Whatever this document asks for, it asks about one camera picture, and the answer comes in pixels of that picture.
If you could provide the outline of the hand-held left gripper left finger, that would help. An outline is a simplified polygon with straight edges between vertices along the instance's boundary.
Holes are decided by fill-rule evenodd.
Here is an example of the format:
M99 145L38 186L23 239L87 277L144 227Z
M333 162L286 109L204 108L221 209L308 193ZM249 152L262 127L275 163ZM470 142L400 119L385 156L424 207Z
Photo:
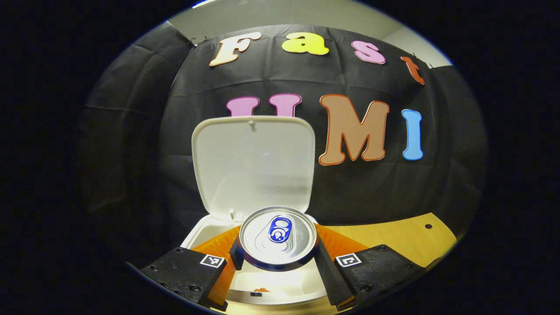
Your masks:
M239 232L238 225L194 249L174 248L141 271L192 303L224 312L237 271L231 249Z

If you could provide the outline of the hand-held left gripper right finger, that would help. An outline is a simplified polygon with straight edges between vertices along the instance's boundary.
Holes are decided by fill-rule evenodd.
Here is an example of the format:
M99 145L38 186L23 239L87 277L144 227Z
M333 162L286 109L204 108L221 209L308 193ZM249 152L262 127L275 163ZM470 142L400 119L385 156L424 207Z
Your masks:
M327 227L315 228L315 262L328 300L338 311L370 306L427 271L388 245L369 248Z

